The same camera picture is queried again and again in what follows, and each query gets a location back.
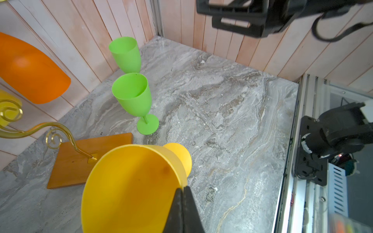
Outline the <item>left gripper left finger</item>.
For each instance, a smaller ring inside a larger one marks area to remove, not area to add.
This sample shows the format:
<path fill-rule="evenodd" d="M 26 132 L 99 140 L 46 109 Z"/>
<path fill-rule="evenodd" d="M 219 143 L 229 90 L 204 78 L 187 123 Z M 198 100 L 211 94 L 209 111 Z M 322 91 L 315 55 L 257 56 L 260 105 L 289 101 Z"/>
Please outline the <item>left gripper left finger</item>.
<path fill-rule="evenodd" d="M 176 189 L 163 233 L 183 233 L 184 232 L 183 197 L 184 197 L 183 190 L 180 188 Z"/>

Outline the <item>gold rack with wooden base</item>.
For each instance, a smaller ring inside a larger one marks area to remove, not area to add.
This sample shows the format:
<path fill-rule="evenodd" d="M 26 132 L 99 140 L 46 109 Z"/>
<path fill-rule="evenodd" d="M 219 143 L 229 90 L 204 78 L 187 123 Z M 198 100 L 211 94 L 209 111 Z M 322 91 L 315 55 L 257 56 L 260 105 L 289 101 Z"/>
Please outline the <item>gold rack with wooden base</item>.
<path fill-rule="evenodd" d="M 94 166 L 107 152 L 134 142 L 132 133 L 75 140 L 72 132 L 58 122 L 44 122 L 27 131 L 1 127 L 1 138 L 24 138 L 44 128 L 49 128 L 45 137 L 47 147 L 58 150 L 48 189 L 85 184 Z"/>

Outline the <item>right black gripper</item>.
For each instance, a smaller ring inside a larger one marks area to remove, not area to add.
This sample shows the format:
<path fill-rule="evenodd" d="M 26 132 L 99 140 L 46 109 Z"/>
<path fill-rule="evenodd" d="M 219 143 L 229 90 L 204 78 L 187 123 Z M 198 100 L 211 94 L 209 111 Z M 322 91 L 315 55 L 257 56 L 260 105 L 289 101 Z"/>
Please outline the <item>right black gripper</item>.
<path fill-rule="evenodd" d="M 232 1 L 219 5 L 209 1 L 196 1 L 199 14 L 213 16 L 212 26 L 249 37 L 265 38 L 284 31 L 294 20 L 319 14 L 323 11 L 322 1 Z M 248 26 L 222 22 L 224 17 L 245 21 Z"/>

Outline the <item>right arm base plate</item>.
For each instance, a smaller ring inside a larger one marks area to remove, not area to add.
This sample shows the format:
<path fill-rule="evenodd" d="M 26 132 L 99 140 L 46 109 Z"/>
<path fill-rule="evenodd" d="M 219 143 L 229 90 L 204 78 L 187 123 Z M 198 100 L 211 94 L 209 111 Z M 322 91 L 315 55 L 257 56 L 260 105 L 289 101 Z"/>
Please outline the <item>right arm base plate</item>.
<path fill-rule="evenodd" d="M 327 185 L 328 162 L 311 152 L 306 146 L 305 138 L 318 129 L 318 122 L 309 116 L 301 119 L 299 141 L 294 167 L 294 176 L 309 180 L 320 186 Z"/>

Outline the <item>green wine glass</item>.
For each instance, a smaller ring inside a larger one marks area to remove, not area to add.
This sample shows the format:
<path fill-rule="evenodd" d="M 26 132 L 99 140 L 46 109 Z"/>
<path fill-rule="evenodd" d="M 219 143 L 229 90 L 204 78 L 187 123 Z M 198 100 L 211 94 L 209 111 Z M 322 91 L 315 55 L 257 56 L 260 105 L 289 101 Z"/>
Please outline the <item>green wine glass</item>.
<path fill-rule="evenodd" d="M 132 37 L 120 37 L 109 44 L 117 65 L 124 73 L 140 73 L 141 55 L 137 41 Z"/>
<path fill-rule="evenodd" d="M 112 85 L 112 93 L 122 108 L 138 117 L 137 130 L 142 135 L 151 135 L 159 127 L 157 116 L 150 114 L 152 95 L 148 79 L 140 73 L 120 76 Z"/>

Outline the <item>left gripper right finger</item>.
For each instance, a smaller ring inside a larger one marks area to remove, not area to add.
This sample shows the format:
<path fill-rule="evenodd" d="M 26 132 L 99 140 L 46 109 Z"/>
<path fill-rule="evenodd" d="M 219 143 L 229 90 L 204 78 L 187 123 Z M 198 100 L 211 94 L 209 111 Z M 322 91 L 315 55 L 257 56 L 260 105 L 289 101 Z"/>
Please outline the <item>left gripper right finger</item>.
<path fill-rule="evenodd" d="M 183 232 L 205 233 L 189 186 L 184 187 L 183 190 Z"/>

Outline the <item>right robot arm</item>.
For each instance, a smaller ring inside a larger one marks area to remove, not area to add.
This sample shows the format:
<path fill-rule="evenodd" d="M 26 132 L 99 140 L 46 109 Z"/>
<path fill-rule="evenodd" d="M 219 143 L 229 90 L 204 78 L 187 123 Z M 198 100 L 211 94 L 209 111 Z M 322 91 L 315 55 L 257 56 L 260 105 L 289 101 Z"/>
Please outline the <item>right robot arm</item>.
<path fill-rule="evenodd" d="M 322 42 L 335 43 L 371 23 L 357 23 L 333 38 L 321 36 L 318 23 L 363 4 L 368 1 L 232 1 L 228 5 L 197 1 L 196 11 L 211 16 L 213 28 L 253 38 L 280 33 L 296 19 L 318 15 L 311 27 L 313 36 Z M 303 136 L 303 150 L 319 157 L 335 156 L 354 153 L 371 144 L 373 121 L 362 111 L 366 106 L 352 103 L 321 114 L 317 129 Z"/>

